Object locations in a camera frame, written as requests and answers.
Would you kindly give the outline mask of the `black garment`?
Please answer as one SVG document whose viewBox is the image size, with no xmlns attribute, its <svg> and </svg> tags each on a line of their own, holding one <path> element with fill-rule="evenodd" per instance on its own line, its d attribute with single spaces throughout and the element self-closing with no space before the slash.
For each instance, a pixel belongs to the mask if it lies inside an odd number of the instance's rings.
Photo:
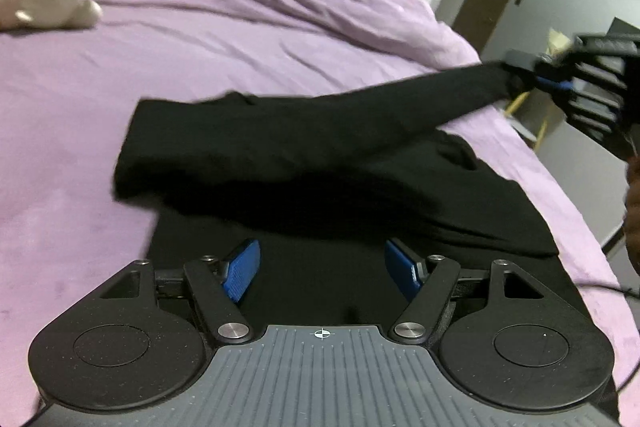
<svg viewBox="0 0 640 427">
<path fill-rule="evenodd" d="M 157 210 L 158 269 L 258 239 L 262 265 L 240 302 L 254 329 L 390 327 L 406 306 L 384 265 L 390 239 L 466 269 L 504 258 L 582 309 L 521 185 L 444 130 L 531 82 L 495 63 L 317 98 L 145 98 L 113 192 Z"/>
</svg>

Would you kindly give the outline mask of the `wrapped flower bouquet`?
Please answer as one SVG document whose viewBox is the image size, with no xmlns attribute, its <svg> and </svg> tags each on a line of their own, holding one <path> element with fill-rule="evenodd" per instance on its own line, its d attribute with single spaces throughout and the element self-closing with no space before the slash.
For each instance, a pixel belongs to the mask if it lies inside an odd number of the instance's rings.
<svg viewBox="0 0 640 427">
<path fill-rule="evenodd" d="M 554 28 L 550 28 L 548 31 L 546 54 L 550 57 L 558 57 L 565 53 L 573 44 L 573 39 L 557 31 Z"/>
</svg>

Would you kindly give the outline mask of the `yellow-legged side table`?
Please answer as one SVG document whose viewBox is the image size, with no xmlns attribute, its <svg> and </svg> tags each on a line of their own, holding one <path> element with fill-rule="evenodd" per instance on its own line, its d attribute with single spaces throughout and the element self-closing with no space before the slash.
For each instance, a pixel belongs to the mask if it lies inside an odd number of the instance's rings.
<svg viewBox="0 0 640 427">
<path fill-rule="evenodd" d="M 516 133 L 537 152 L 548 131 L 550 109 L 548 95 L 534 90 L 519 95 L 502 113 Z"/>
</svg>

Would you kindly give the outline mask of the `black monitor screen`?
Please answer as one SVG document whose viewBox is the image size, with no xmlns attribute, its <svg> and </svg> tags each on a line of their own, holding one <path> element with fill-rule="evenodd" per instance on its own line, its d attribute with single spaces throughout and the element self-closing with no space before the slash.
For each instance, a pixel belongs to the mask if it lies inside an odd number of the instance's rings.
<svg viewBox="0 0 640 427">
<path fill-rule="evenodd" d="M 610 27 L 608 28 L 608 35 L 640 35 L 640 28 L 630 23 L 621 20 L 618 17 L 614 17 Z"/>
</svg>

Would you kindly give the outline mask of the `purple bed blanket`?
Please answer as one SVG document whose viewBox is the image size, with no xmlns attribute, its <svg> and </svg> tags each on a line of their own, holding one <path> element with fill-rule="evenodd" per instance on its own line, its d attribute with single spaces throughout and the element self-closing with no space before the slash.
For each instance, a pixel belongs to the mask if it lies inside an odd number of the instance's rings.
<svg viewBox="0 0 640 427">
<path fill-rule="evenodd" d="M 1 37 L 1 421 L 36 409 L 36 332 L 151 248 L 112 176 L 142 98 L 319 96 L 477 62 L 422 0 L 96 0 L 87 31 Z"/>
</svg>

